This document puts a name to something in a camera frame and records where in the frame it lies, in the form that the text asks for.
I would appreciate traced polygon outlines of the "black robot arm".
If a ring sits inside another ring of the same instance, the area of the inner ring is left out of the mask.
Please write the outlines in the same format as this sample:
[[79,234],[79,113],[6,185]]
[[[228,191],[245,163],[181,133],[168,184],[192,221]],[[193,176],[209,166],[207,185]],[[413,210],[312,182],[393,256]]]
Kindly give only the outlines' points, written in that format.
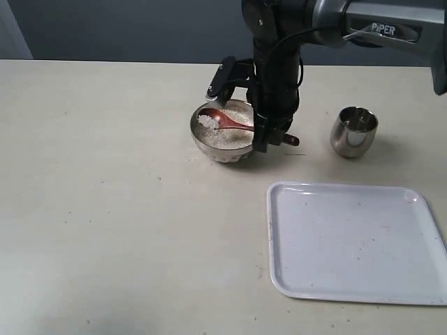
[[388,47],[430,59],[434,92],[446,93],[445,1],[243,1],[253,37],[255,151],[279,145],[300,97],[300,49],[347,42]]

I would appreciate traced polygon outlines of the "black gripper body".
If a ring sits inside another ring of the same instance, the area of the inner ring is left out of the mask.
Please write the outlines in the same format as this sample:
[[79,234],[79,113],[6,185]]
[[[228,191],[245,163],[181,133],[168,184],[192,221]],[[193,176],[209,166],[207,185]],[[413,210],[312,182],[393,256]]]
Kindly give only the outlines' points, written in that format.
[[256,114],[266,118],[292,118],[298,109],[298,73],[301,46],[253,42],[256,88],[252,91]]

